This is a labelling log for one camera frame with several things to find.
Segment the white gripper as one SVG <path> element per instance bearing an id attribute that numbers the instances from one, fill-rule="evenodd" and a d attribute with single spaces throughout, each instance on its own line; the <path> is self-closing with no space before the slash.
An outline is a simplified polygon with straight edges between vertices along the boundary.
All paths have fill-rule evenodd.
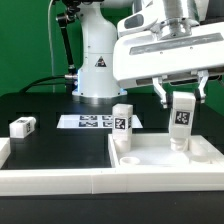
<path id="1" fill-rule="evenodd" d="M 224 22 L 194 27 L 192 35 L 157 40 L 144 31 L 121 37 L 115 44 L 113 75 L 121 88 L 151 85 L 164 109 L 172 107 L 172 95 L 162 84 L 198 78 L 196 101 L 205 102 L 209 75 L 224 74 Z"/>

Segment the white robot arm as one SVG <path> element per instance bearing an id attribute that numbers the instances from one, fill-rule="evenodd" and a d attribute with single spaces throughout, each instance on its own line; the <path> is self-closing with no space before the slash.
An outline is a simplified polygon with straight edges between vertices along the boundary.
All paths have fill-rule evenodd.
<path id="1" fill-rule="evenodd" d="M 201 23 L 208 5 L 209 0 L 83 3 L 83 64 L 73 94 L 98 103 L 152 85 L 168 106 L 164 83 L 197 82 L 196 96 L 204 100 L 207 80 L 224 75 L 224 22 Z"/>

